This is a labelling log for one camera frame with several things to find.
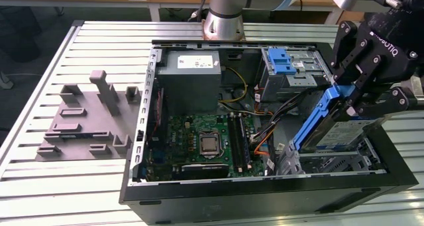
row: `open computer tower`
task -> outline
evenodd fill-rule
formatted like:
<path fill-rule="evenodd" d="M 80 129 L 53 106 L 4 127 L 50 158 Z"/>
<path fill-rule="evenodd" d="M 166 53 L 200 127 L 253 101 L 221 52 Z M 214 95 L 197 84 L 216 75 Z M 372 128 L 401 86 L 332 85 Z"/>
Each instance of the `open computer tower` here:
<path fill-rule="evenodd" d="M 120 194 L 146 224 L 342 212 L 417 184 L 378 125 L 341 150 L 290 145 L 330 56 L 326 43 L 153 41 Z"/>

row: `ram slot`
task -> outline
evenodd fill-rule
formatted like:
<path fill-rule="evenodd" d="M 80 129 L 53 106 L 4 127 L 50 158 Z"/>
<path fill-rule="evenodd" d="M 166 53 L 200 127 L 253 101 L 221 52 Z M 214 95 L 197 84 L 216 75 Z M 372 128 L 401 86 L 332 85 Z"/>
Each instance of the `ram slot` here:
<path fill-rule="evenodd" d="M 237 172 L 242 172 L 252 167 L 242 119 L 237 115 L 228 115 L 226 122 L 233 168 Z"/>

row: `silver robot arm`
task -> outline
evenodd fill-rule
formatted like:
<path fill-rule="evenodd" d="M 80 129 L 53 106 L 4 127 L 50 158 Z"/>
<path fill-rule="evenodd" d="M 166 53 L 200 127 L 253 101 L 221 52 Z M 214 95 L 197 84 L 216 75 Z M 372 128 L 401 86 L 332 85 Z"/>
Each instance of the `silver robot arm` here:
<path fill-rule="evenodd" d="M 210 9 L 204 23 L 204 36 L 209 40 L 241 40 L 244 36 L 241 10 L 281 10 L 292 0 L 210 0 Z M 385 12 L 402 8 L 405 0 L 333 0 L 348 11 Z M 416 0 L 408 5 L 420 6 Z"/>
<path fill-rule="evenodd" d="M 244 35 L 241 10 L 278 10 L 292 0 L 210 0 L 204 23 L 204 35 L 209 40 L 241 40 Z"/>

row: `motherboard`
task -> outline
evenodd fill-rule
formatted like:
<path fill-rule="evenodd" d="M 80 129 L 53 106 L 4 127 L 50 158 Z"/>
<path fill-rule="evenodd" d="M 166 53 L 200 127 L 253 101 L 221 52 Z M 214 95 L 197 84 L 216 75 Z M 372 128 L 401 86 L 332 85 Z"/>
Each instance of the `motherboard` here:
<path fill-rule="evenodd" d="M 252 134 L 250 115 L 169 116 L 166 144 L 149 153 L 152 180 L 262 176 L 261 158 L 246 143 Z"/>

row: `gray power supply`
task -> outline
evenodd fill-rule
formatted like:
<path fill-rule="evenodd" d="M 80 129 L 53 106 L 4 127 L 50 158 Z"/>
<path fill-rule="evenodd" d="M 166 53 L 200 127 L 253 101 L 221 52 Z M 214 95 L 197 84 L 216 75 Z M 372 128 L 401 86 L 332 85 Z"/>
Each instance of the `gray power supply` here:
<path fill-rule="evenodd" d="M 170 115 L 214 113 L 218 100 L 220 63 L 217 51 L 170 51 L 166 66 L 158 67 Z"/>

